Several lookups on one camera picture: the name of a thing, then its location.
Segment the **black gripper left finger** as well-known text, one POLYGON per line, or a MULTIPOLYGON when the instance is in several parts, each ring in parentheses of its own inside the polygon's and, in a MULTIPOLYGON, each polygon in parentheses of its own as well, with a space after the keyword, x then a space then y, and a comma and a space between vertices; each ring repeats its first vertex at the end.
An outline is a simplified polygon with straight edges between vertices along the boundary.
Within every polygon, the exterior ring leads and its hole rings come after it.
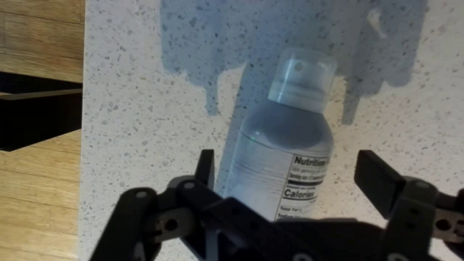
POLYGON ((260 227, 243 204, 211 189, 214 150, 202 149, 192 175, 163 192, 126 189, 117 200, 89 261, 155 261, 165 240, 181 239, 200 261, 272 261, 260 227))

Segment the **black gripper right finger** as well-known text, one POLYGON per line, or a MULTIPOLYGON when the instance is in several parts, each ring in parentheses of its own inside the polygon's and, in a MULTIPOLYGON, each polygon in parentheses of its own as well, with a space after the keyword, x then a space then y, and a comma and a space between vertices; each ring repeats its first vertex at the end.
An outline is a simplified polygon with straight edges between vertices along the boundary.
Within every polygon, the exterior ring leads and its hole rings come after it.
POLYGON ((379 239, 382 261, 437 261, 429 253, 432 239, 464 259, 462 188, 445 194, 432 182, 398 174, 368 149, 356 155, 353 181, 387 220, 379 239))

